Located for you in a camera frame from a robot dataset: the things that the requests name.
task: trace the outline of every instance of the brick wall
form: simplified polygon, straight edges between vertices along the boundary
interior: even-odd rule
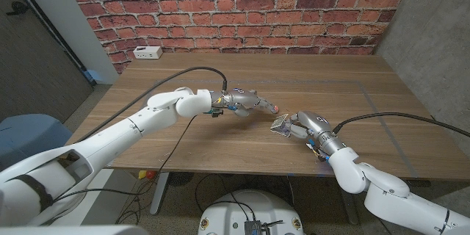
[[[164,52],[370,54],[400,0],[77,0],[118,72]]]

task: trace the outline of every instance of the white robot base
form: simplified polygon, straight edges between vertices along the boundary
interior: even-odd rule
[[[199,235],[261,235],[258,231],[251,231],[251,227],[245,231],[247,217],[240,207],[248,215],[248,225],[253,224],[253,217],[261,221],[263,234],[278,235],[303,235],[303,227],[299,214],[284,200],[268,192],[244,189],[233,192],[236,201],[248,205],[234,203],[234,198],[229,193],[217,199],[203,213],[199,222]]]

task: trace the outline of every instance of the blue chair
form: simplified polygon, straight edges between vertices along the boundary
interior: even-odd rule
[[[62,147],[72,136],[57,119],[43,114],[7,117],[0,123],[0,170],[37,153]]]

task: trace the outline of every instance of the gray wall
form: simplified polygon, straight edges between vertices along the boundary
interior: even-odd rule
[[[470,131],[470,0],[402,0],[375,53],[436,120]],[[470,138],[451,134],[470,157]]]

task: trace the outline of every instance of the table leg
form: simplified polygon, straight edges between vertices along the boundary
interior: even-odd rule
[[[156,189],[150,206],[150,214],[153,216],[157,215],[162,207],[163,197],[167,190],[168,176],[170,176],[170,173],[160,173],[159,180],[156,182]]]
[[[344,191],[341,187],[341,198],[343,200],[344,208],[346,209],[347,220],[353,224],[359,224],[358,212],[355,208],[353,195]]]

